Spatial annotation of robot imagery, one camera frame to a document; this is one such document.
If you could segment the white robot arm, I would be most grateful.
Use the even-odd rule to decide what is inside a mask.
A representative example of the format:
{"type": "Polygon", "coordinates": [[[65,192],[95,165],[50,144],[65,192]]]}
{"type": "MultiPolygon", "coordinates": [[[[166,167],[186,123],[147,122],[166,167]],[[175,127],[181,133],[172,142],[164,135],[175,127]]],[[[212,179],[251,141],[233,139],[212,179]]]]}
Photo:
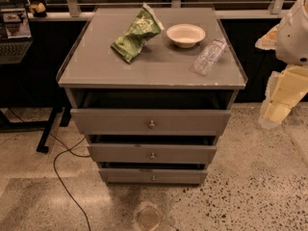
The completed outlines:
{"type": "Polygon", "coordinates": [[[266,129],[280,125],[308,93],[308,0],[296,0],[281,21],[259,38],[255,47],[274,50],[287,64],[270,75],[259,124],[266,129]]]}

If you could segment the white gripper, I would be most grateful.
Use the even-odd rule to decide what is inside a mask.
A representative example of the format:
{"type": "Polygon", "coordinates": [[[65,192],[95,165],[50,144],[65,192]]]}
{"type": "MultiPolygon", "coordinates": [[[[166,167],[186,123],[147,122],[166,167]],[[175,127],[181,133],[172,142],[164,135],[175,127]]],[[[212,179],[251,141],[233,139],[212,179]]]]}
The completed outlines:
{"type": "MultiPolygon", "coordinates": [[[[259,38],[255,47],[276,49],[278,26],[259,38]]],[[[308,67],[288,64],[282,72],[273,71],[269,77],[266,98],[262,103],[259,124],[265,129],[280,125],[297,103],[308,93],[308,67]]]]}

